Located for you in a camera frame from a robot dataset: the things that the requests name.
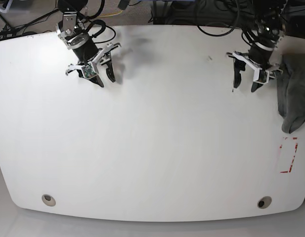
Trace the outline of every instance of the gray towel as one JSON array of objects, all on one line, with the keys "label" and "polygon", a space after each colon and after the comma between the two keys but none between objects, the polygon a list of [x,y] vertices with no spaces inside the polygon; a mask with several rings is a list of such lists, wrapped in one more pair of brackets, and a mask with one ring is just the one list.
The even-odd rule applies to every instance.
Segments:
[{"label": "gray towel", "polygon": [[305,122],[305,54],[283,55],[276,73],[279,114],[284,118],[282,131],[292,133]]}]

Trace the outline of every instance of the round hole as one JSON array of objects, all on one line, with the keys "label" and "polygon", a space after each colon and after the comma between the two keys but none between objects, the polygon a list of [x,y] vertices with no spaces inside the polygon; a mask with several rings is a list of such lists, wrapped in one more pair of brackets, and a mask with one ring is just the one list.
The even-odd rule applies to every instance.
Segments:
[{"label": "round hole", "polygon": [[44,194],[42,200],[47,206],[55,206],[55,199],[48,194]]},{"label": "round hole", "polygon": [[266,209],[267,207],[270,206],[271,202],[272,202],[271,197],[263,197],[258,201],[258,208]]}]

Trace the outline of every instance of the white tabletop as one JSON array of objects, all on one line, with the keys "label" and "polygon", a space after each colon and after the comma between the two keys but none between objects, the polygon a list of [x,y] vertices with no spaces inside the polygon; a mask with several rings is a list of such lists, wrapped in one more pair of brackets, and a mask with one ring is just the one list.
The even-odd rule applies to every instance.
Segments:
[{"label": "white tabletop", "polygon": [[[247,50],[239,31],[218,39],[189,26],[117,32],[117,82],[102,72],[105,88],[64,75],[77,59],[54,33],[0,42],[0,166],[16,205],[172,222],[302,204],[305,125],[282,133],[274,81],[251,93],[248,69],[232,89],[225,53]],[[275,58],[298,48],[305,52],[305,40],[284,38]],[[281,173],[294,155],[292,172]],[[56,206],[46,206],[43,194]],[[257,203],[265,196],[272,204],[262,210]]]}]

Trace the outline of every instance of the gray floor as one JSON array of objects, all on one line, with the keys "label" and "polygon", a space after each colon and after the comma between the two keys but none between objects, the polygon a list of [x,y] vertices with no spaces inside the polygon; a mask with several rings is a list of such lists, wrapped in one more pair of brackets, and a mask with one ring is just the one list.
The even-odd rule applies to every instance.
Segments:
[{"label": "gray floor", "polygon": [[[117,5],[120,0],[106,0],[105,8],[102,15],[110,13],[118,13],[120,10]],[[117,16],[102,18],[107,25],[145,25],[151,17],[150,3],[143,1],[136,6],[130,6],[125,11]],[[100,0],[88,0],[88,14],[95,14],[100,6]],[[3,16],[9,21],[12,26],[19,26],[28,23],[55,8],[55,0],[27,0],[26,3],[20,0],[14,0],[12,9],[9,13]],[[28,27],[26,31],[35,31],[42,33],[47,30],[54,31],[55,25],[62,19],[61,13],[58,12],[49,17],[45,22]],[[4,27],[4,23],[0,20],[0,31]]]}]

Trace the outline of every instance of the gray cloth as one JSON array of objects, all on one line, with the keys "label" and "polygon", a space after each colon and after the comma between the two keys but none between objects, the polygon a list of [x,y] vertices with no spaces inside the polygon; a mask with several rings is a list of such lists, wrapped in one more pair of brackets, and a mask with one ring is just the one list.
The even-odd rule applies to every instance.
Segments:
[{"label": "gray cloth", "polygon": [[282,131],[292,133],[305,122],[305,54],[283,55],[276,73],[279,114],[284,118]]}]

